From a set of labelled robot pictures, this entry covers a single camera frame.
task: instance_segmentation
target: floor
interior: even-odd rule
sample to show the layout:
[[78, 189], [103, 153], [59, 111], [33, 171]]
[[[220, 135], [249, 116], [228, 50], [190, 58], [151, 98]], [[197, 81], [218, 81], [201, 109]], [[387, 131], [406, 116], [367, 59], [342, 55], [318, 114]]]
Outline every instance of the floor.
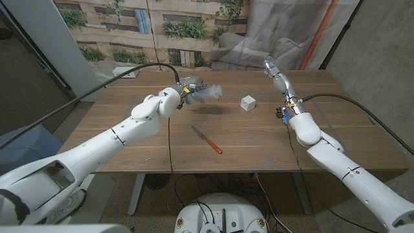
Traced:
[[[64, 142], [91, 106], [92, 103], [89, 102], [79, 103], [54, 132], [54, 136]], [[406, 152], [404, 155], [411, 165], [414, 164], [412, 155]], [[131, 174], [109, 175], [116, 182], [116, 186], [102, 214], [100, 223], [125, 225], [129, 228], [135, 228], [135, 232], [172, 232], [177, 213], [182, 208], [174, 192], [175, 181], [181, 175], [173, 174], [167, 186], [160, 190], [150, 190], [145, 186], [135, 216], [127, 214], [135, 176]], [[375, 175], [384, 182], [388, 181], [387, 184], [403, 197], [413, 200], [413, 192], [407, 192], [410, 189], [408, 187], [412, 187], [410, 182], [414, 179], [413, 170], [409, 170], [401, 176], [399, 173], [376, 173]], [[235, 186], [235, 177], [240, 177], [244, 187], [247, 187], [248, 183], [253, 183], [250, 184], [252, 189], [241, 191], [240, 184]], [[293, 232], [365, 232], [335, 217], [323, 205], [351, 221], [379, 232], [385, 232], [378, 220], [340, 181], [329, 173], [305, 174], [315, 212], [310, 216], [303, 214], [290, 173], [261, 173], [259, 177], [269, 199], [276, 207], [276, 214]], [[264, 198], [258, 196], [260, 190], [256, 181], [251, 178], [249, 173], [210, 174], [200, 178], [196, 178], [194, 175], [185, 175], [177, 182], [177, 191], [183, 203], [189, 203], [196, 197], [210, 192], [230, 192], [249, 200], [262, 213], [269, 212], [268, 206], [264, 207], [266, 204]], [[275, 221], [270, 218], [269, 225], [272, 232], [274, 224]], [[278, 232], [285, 231], [278, 226]]]

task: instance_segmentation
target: plant mural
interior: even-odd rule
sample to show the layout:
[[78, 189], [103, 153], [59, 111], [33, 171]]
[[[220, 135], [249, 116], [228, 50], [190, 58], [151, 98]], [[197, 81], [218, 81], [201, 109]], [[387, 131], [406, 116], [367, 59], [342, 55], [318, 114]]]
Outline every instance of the plant mural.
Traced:
[[[221, 34], [243, 35], [248, 16], [245, 0], [174, 0], [180, 9], [162, 0], [54, 2], [93, 69], [164, 62], [210, 70]], [[238, 18], [244, 23], [232, 27]]]

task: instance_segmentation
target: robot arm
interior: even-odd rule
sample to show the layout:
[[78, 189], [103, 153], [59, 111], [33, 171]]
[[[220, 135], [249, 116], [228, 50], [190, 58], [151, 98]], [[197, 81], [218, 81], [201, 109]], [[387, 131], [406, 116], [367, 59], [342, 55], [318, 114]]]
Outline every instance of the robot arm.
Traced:
[[304, 111], [289, 79], [267, 60], [265, 66], [275, 88], [285, 99], [286, 106], [278, 109], [278, 117], [290, 118], [289, 124], [296, 132], [298, 142], [310, 146], [307, 153], [313, 161], [339, 178], [388, 231], [408, 224], [414, 227], [414, 204], [344, 155], [342, 145], [323, 132], [311, 114]]
[[97, 167], [126, 146], [156, 135], [184, 100], [205, 88], [201, 77], [149, 95], [131, 116], [81, 145], [31, 162], [0, 177], [0, 225], [34, 225], [70, 196]]

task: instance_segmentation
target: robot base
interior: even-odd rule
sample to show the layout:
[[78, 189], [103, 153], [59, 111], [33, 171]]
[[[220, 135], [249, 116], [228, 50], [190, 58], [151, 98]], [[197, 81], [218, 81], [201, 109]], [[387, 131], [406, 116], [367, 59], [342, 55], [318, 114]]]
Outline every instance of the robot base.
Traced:
[[192, 201], [180, 211], [174, 229], [174, 233], [267, 232], [265, 218], [260, 210], [247, 200], [228, 193], [206, 194]]

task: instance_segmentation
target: white cube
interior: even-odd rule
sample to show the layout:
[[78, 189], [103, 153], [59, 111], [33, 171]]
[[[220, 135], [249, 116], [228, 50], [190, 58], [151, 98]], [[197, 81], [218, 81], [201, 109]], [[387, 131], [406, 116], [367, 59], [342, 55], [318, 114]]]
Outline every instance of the white cube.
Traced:
[[255, 104], [256, 100], [251, 96], [246, 96], [241, 99], [241, 107], [246, 111], [253, 109]]
[[[118, 74], [122, 74], [125, 71], [128, 71], [134, 67], [116, 67], [112, 73], [116, 76]], [[129, 74], [122, 76], [121, 78], [135, 78], [139, 73], [139, 70], [133, 71]]]

